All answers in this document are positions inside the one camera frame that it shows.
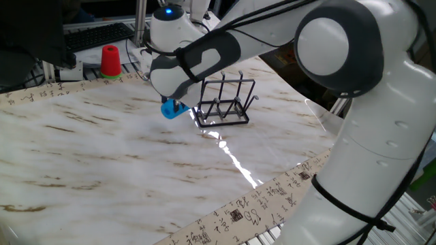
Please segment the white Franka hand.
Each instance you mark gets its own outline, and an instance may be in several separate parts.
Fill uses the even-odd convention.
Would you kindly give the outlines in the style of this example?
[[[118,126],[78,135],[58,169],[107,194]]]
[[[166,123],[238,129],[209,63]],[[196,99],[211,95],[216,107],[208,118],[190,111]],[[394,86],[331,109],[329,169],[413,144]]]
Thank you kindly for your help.
[[[180,102],[185,104],[188,108],[196,107],[200,102],[201,91],[202,84],[194,83],[187,89],[187,93],[180,99]],[[167,97],[161,98],[162,103],[165,103],[167,100]],[[177,100],[173,101],[173,110],[174,113],[177,113],[180,110],[180,103]]]

